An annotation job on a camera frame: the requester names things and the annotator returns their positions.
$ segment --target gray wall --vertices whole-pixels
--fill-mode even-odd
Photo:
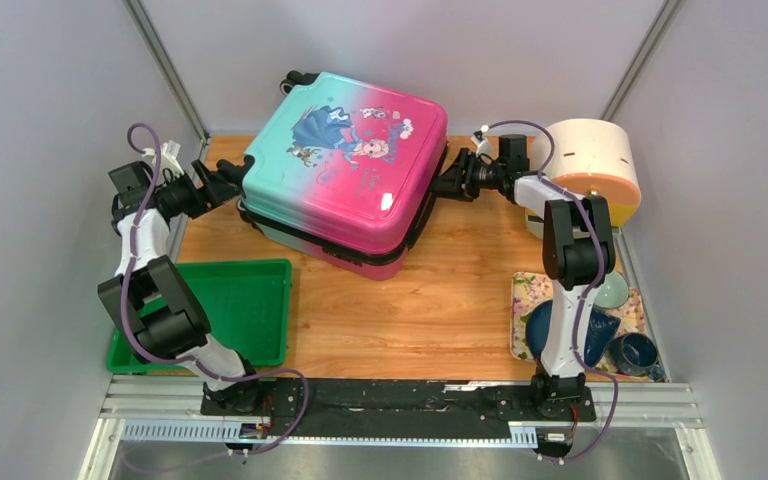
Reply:
[[[768,478],[768,2],[687,2],[617,121],[661,347],[723,477]]]
[[[452,133],[598,117],[662,0],[145,0],[211,131],[260,129],[289,70],[430,98]]]
[[[0,479],[80,468],[109,378],[106,172],[137,120],[195,152],[120,2],[0,2]]]

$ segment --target green tray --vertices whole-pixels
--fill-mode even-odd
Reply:
[[[178,270],[204,307],[217,340],[240,352],[255,367],[284,362],[293,270],[288,260],[185,263],[178,265]],[[158,299],[141,313],[151,313],[164,305]],[[107,369],[113,373],[184,370],[173,365],[140,363],[118,330],[113,333]]]

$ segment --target pink and teal suitcase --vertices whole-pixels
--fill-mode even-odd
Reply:
[[[339,75],[308,78],[282,82],[287,98],[245,152],[240,216],[272,240],[390,278],[434,206],[446,112]]]

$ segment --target wooden tabletop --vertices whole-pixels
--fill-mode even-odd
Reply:
[[[214,137],[206,164],[242,164],[252,137]],[[449,159],[471,146],[450,137]],[[511,277],[543,272],[525,211],[495,192],[441,199],[403,269],[373,281],[264,238],[229,203],[190,220],[178,261],[287,258],[293,297],[284,366],[312,377],[528,380],[510,353]],[[603,380],[593,376],[593,380]]]

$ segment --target cartoon character print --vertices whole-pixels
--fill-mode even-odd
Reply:
[[[293,126],[293,146],[287,151],[298,158],[316,153],[314,150],[340,150],[352,170],[357,170],[355,157],[382,158],[390,147],[386,140],[362,140],[352,123],[351,115],[342,107],[324,106],[307,110]]]
[[[316,166],[315,163],[311,165],[310,157],[315,153],[319,153],[319,151],[318,148],[301,148],[298,145],[293,145],[287,149],[287,153],[292,153],[294,157],[301,159],[305,167]]]
[[[361,108],[360,114],[363,115],[363,118],[387,118],[387,112],[382,110],[381,107]]]
[[[413,122],[411,122],[410,118],[406,118],[402,120],[400,128],[401,132],[399,133],[399,138],[407,140],[410,137],[410,134],[413,133]]]

